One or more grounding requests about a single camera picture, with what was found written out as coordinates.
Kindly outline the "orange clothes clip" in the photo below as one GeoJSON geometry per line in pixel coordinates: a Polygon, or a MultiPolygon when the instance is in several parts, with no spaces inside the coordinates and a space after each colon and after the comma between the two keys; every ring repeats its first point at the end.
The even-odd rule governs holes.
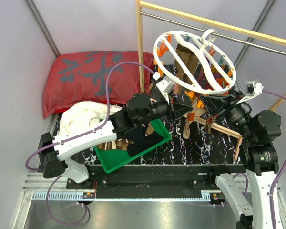
{"type": "Polygon", "coordinates": [[[202,100],[199,99],[199,98],[197,98],[197,108],[201,108],[201,109],[204,108],[204,103],[203,103],[202,100]]]}

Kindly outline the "white round clip hanger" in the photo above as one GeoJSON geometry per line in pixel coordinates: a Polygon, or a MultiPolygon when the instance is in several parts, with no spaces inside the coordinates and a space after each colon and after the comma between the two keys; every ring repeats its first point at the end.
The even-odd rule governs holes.
{"type": "Polygon", "coordinates": [[[163,73],[168,76],[172,81],[174,81],[176,84],[190,90],[193,92],[197,92],[200,94],[207,94],[207,95],[220,95],[224,94],[225,92],[229,91],[236,83],[237,74],[235,70],[235,66],[233,62],[230,60],[230,58],[227,56],[226,53],[224,53],[219,47],[213,44],[213,41],[215,41],[216,37],[214,33],[216,30],[214,29],[208,29],[206,32],[203,33],[201,37],[192,34],[187,33],[184,31],[169,31],[166,33],[161,34],[155,41],[154,47],[153,47],[153,56],[154,59],[159,66],[159,68],[163,71],[163,73]],[[192,76],[192,74],[187,69],[186,65],[183,63],[181,58],[177,55],[177,52],[172,47],[170,42],[168,41],[168,36],[173,36],[178,44],[182,45],[185,48],[188,48],[190,51],[192,51],[197,58],[199,59],[199,62],[201,63],[204,73],[206,75],[206,78],[209,82],[209,84],[212,86],[212,90],[203,89],[197,80],[192,76]],[[173,55],[173,57],[177,60],[177,62],[180,64],[182,70],[184,73],[187,74],[187,76],[191,79],[192,84],[187,84],[184,81],[180,80],[176,76],[172,75],[162,64],[160,57],[157,53],[158,50],[158,43],[163,42],[166,47],[168,48],[168,51],[173,55]],[[213,58],[213,56],[207,51],[207,47],[213,48],[217,53],[219,53],[224,61],[229,65],[231,70],[231,75],[228,75],[225,73],[225,71],[222,69],[222,67],[219,65],[219,63],[213,58]],[[222,87],[217,80],[213,77],[210,64],[212,64],[217,71],[221,74],[222,78],[227,82],[226,87],[222,87]]]}

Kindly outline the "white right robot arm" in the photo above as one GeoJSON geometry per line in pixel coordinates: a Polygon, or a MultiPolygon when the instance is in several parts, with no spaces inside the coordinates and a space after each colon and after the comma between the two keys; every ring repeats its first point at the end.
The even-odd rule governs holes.
{"type": "Polygon", "coordinates": [[[243,108],[245,95],[242,92],[226,96],[202,95],[200,99],[211,117],[224,117],[243,138],[240,157],[249,179],[252,203],[237,187],[232,174],[210,174],[208,186],[223,192],[235,214],[236,228],[281,229],[276,187],[279,164],[272,144],[281,136],[281,117],[271,110],[251,117],[243,108]]]}

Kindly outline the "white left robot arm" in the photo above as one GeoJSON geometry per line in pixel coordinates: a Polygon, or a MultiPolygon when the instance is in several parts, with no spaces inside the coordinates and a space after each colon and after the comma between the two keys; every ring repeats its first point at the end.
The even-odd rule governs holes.
{"type": "Polygon", "coordinates": [[[144,143],[149,138],[145,132],[151,121],[162,117],[173,121],[192,109],[171,96],[167,99],[162,96],[153,103],[149,95],[136,93],[121,110],[86,133],[55,138],[49,133],[43,134],[38,151],[43,177],[67,177],[88,189],[93,185],[93,177],[85,165],[70,159],[72,155],[91,146],[119,139],[144,143]]]}

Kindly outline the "purple yellow hanging sock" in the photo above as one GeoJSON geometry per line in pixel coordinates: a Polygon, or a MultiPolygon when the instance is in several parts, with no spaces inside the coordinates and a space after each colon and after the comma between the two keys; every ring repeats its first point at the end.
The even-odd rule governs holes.
{"type": "MultiPolygon", "coordinates": [[[[222,78],[221,74],[213,66],[211,66],[211,72],[212,72],[213,77],[216,80],[222,78]]],[[[212,86],[209,84],[207,78],[206,78],[203,67],[201,67],[201,70],[200,70],[200,73],[198,76],[198,83],[203,89],[211,89],[211,90],[213,89],[212,86]]]]}

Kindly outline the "dark navy sock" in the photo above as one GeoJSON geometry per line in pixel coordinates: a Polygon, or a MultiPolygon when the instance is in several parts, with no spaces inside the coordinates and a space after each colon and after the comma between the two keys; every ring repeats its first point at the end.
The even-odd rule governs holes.
{"type": "Polygon", "coordinates": [[[127,153],[130,157],[134,157],[143,151],[152,150],[153,147],[159,144],[162,140],[163,136],[154,131],[148,136],[145,136],[143,140],[129,144],[127,147],[127,153]]]}

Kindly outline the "green plastic bin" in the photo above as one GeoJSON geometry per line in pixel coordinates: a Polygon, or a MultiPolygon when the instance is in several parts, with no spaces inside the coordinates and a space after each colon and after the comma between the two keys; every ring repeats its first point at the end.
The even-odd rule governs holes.
{"type": "Polygon", "coordinates": [[[118,139],[94,147],[96,155],[106,173],[138,159],[171,140],[171,134],[160,119],[148,124],[143,141],[134,143],[127,139],[118,139]]]}

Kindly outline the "white crumpled cloth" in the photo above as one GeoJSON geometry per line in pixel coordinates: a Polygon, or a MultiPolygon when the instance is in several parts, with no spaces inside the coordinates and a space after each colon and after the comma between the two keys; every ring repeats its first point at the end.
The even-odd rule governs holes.
{"type": "Polygon", "coordinates": [[[107,116],[107,105],[84,101],[73,105],[62,113],[57,136],[68,137],[96,128],[107,116]]]}

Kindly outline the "metal rack rod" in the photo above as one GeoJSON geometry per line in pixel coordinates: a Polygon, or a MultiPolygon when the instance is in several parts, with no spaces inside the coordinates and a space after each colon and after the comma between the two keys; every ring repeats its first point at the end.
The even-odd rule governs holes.
{"type": "MultiPolygon", "coordinates": [[[[201,28],[198,28],[198,27],[194,27],[194,26],[191,26],[191,25],[188,25],[188,24],[180,23],[180,22],[177,22],[177,21],[173,21],[173,20],[170,20],[170,19],[167,19],[167,18],[159,17],[159,16],[156,16],[156,15],[153,15],[153,14],[150,14],[150,13],[141,12],[141,15],[147,16],[149,18],[153,18],[153,19],[156,19],[156,20],[168,22],[170,24],[178,25],[178,26],[181,26],[181,27],[184,27],[184,28],[187,28],[187,29],[191,29],[191,30],[194,30],[194,31],[206,32],[206,30],[204,30],[204,29],[201,29],[201,28]]],[[[233,38],[233,37],[229,37],[229,36],[226,36],[226,35],[223,35],[223,34],[219,34],[219,33],[214,33],[214,35],[216,37],[223,38],[223,39],[226,39],[226,40],[229,40],[229,41],[232,41],[232,42],[240,43],[240,44],[243,44],[245,46],[250,46],[250,47],[258,48],[260,50],[264,50],[264,51],[267,51],[267,52],[272,52],[272,53],[276,53],[276,54],[279,54],[279,55],[282,55],[282,56],[286,56],[286,52],[283,52],[283,51],[280,51],[280,50],[276,50],[276,49],[272,49],[272,48],[265,47],[265,46],[262,46],[262,45],[254,44],[254,43],[251,43],[251,42],[248,42],[248,41],[243,41],[243,40],[236,39],[236,38],[233,38]]]]}

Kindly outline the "red patterned pillow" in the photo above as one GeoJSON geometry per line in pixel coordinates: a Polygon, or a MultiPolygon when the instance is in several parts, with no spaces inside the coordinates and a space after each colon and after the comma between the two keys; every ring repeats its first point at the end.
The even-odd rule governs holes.
{"type": "Polygon", "coordinates": [[[136,51],[91,51],[59,56],[43,92],[43,117],[81,101],[125,104],[141,90],[136,51]]]}

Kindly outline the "black mounting rail base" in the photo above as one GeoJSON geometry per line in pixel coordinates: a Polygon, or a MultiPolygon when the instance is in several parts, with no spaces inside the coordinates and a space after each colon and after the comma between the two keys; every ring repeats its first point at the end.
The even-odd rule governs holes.
{"type": "Polygon", "coordinates": [[[219,175],[245,172],[243,165],[126,165],[106,173],[100,165],[89,166],[90,177],[76,183],[71,175],[50,176],[63,182],[62,197],[51,200],[79,201],[202,201],[219,192],[219,175]]]}

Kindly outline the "wooden clothes rack frame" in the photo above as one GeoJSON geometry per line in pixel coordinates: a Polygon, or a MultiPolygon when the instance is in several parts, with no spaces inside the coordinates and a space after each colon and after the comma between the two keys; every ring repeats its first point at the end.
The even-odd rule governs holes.
{"type": "Polygon", "coordinates": [[[189,13],[181,12],[178,10],[173,10],[170,8],[166,8],[166,7],[162,7],[159,5],[155,5],[155,4],[145,2],[145,1],[138,0],[136,1],[136,16],[137,16],[137,36],[138,36],[138,58],[139,58],[140,64],[143,63],[143,22],[142,22],[142,15],[141,15],[143,8],[155,10],[158,12],[163,12],[166,14],[180,17],[180,18],[202,23],[202,24],[210,26],[211,29],[220,28],[220,29],[230,31],[233,33],[245,35],[249,38],[254,38],[254,39],[261,40],[261,41],[270,42],[270,43],[274,43],[274,44],[286,47],[286,39],[274,37],[274,36],[259,33],[256,31],[243,29],[237,26],[229,25],[226,23],[214,21],[211,19],[203,18],[200,16],[192,15],[189,13]]]}

